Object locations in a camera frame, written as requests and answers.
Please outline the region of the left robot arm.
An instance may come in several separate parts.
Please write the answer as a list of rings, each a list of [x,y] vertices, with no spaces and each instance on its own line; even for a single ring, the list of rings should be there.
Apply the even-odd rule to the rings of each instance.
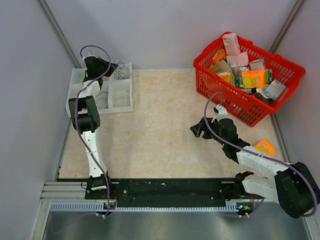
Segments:
[[[109,198],[114,187],[109,183],[108,170],[103,162],[98,128],[101,126],[96,97],[102,89],[103,77],[109,77],[115,69],[106,60],[88,55],[84,58],[86,71],[82,88],[76,97],[68,100],[72,125],[82,141],[89,166],[88,190],[96,191],[102,198]]]

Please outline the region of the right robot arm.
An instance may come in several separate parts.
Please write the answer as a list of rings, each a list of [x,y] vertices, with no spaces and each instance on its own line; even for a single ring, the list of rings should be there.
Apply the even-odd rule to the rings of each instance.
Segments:
[[[213,139],[222,145],[225,155],[234,162],[256,170],[233,185],[239,198],[259,195],[278,203],[292,218],[311,217],[320,203],[320,189],[308,167],[302,162],[289,164],[262,152],[239,138],[233,120],[202,118],[190,127],[195,137]]]

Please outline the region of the white compartment tray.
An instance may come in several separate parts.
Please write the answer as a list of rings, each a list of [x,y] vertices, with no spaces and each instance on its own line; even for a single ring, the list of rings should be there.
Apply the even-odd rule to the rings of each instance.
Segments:
[[[65,103],[67,115],[70,117],[68,100],[75,98],[81,90],[86,68],[73,68]],[[133,68],[132,63],[120,65],[110,77],[103,77],[101,90],[95,97],[98,112],[102,114],[126,113],[134,109]]]

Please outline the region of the red plastic basket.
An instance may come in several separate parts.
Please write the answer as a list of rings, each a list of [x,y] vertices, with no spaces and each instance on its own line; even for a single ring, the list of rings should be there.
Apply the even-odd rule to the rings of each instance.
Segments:
[[[283,103],[291,97],[304,77],[306,70],[277,53],[273,54],[256,46],[251,40],[241,36],[237,38],[240,49],[248,52],[250,61],[264,59],[266,66],[272,69],[272,76],[286,86],[277,100],[269,104],[264,103],[253,95],[227,83],[209,70],[216,52],[224,48],[222,36],[212,41],[194,59],[195,86],[196,91],[207,99],[216,92],[223,93],[224,97],[218,94],[213,98],[212,102],[215,104],[222,103],[229,114],[235,116],[246,125],[254,127],[264,117],[278,111]]]

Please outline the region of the tan cardboard box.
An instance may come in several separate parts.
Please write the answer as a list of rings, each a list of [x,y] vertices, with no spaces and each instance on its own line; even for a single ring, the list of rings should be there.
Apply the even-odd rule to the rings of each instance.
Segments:
[[[216,64],[211,64],[209,70],[214,74],[221,74],[221,73],[230,73],[231,77],[233,77],[232,68],[228,65],[225,60],[220,60]]]

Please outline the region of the orange green box on table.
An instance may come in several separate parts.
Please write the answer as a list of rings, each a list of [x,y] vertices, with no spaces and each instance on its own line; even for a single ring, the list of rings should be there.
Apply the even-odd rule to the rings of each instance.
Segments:
[[[276,152],[276,149],[266,139],[263,139],[260,142],[258,142],[254,146],[254,148],[268,156],[271,156]]]

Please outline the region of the orange yellow box in basket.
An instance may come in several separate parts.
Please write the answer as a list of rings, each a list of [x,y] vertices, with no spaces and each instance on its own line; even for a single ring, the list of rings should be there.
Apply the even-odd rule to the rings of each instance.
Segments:
[[[272,69],[242,71],[235,78],[235,86],[240,89],[262,88],[273,78]]]

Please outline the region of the pink box flat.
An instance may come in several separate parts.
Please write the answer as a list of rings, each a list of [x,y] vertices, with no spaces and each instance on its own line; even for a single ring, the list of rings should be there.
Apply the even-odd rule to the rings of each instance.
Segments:
[[[243,67],[249,64],[248,52],[244,51],[238,55],[227,55],[226,62],[231,68]]]

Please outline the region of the pale blue box in basket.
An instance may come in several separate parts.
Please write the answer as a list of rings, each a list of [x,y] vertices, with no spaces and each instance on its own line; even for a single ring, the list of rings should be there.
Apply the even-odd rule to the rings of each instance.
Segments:
[[[264,90],[264,94],[267,96],[268,99],[273,101],[277,100],[283,91],[286,89],[286,86],[274,79]]]

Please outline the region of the pink box upright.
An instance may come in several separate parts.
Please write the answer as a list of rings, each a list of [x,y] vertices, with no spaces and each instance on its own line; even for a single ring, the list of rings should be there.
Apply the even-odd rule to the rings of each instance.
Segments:
[[[236,56],[241,53],[238,36],[236,33],[227,33],[222,36],[226,54],[228,56]]]

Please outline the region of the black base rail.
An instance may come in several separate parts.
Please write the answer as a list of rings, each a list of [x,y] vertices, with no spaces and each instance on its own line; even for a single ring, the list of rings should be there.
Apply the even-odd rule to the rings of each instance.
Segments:
[[[231,178],[113,178],[110,191],[87,190],[87,200],[116,200],[118,207],[224,207],[230,200],[251,200],[240,180]]]

